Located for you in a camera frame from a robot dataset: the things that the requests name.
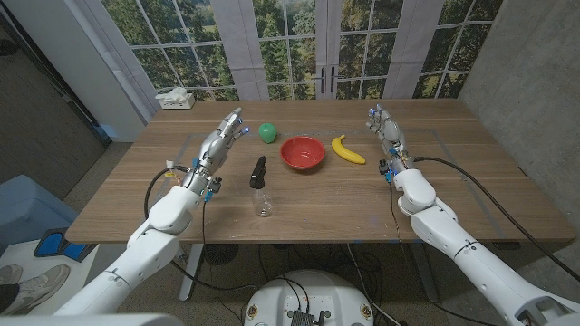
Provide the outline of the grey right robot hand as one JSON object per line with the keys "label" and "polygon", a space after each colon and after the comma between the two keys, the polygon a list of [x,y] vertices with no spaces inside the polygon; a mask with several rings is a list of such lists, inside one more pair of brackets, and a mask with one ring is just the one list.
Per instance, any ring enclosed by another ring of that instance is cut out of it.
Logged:
{"label": "grey right robot hand", "polygon": [[382,144],[382,150],[387,156],[387,165],[393,175],[413,168],[412,159],[408,153],[403,131],[391,114],[380,104],[369,109],[369,121],[366,126],[375,133]]}

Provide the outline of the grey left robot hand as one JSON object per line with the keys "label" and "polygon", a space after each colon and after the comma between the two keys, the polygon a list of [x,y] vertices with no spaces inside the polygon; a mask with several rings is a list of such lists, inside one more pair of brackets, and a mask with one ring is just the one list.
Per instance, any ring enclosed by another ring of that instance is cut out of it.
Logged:
{"label": "grey left robot hand", "polygon": [[249,127],[241,128],[242,108],[230,112],[202,142],[194,167],[182,179],[182,186],[201,195],[208,187],[213,175],[227,159],[227,153],[235,141],[249,132]]}

